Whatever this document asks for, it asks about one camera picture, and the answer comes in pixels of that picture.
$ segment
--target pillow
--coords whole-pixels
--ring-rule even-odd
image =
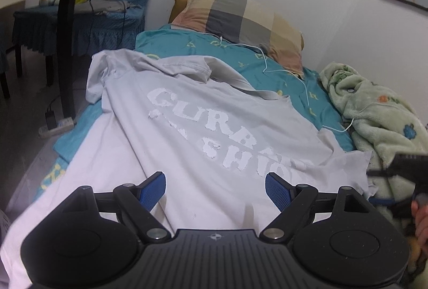
[[[303,78],[301,33],[253,0],[188,0],[173,25],[222,36],[233,44],[259,47],[286,70]]]

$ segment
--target blue gripper pad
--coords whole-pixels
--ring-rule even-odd
[[[140,203],[148,211],[151,211],[165,193],[166,178],[164,173],[156,172],[145,182],[141,190]]]
[[[271,173],[266,176],[265,188],[266,194],[281,212],[292,202],[290,190],[276,180]]]

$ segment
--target white logo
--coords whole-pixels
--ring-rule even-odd
[[[211,238],[213,241],[218,241],[220,238],[222,238],[222,235],[219,235],[218,233],[213,233],[212,235],[209,236],[209,238]]]

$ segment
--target teal bed sheet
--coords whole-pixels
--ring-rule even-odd
[[[294,108],[317,129],[320,130],[323,125],[338,130],[343,129],[342,118],[331,104],[328,94],[318,83],[317,72],[304,68],[308,105],[305,87],[295,76],[286,71],[264,74],[265,61],[261,53],[240,46],[225,46],[227,44],[229,43],[225,40],[220,44],[220,40],[212,35],[171,29],[170,25],[166,25],[156,31],[138,34],[135,50],[145,53],[152,59],[185,55],[217,57],[242,74],[255,89],[271,90],[281,95],[288,94]],[[267,71],[282,69],[278,63],[269,58],[267,66]],[[89,105],[80,116],[76,127],[57,140],[53,149],[59,157],[41,182],[35,199],[65,173],[89,129],[101,114],[101,101]],[[354,143],[347,132],[334,131],[333,133],[343,150],[355,150]]]

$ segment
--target white t-shirt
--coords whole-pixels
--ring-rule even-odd
[[[259,233],[279,213],[265,192],[276,172],[292,185],[322,192],[350,185],[368,193],[370,153],[345,153],[329,130],[318,131],[287,96],[255,91],[235,70],[208,56],[154,61],[129,50],[93,56],[86,98],[102,96],[95,122],[67,169],[12,224],[1,250],[10,289],[28,285],[19,247],[67,195],[166,175],[167,228],[239,229]]]

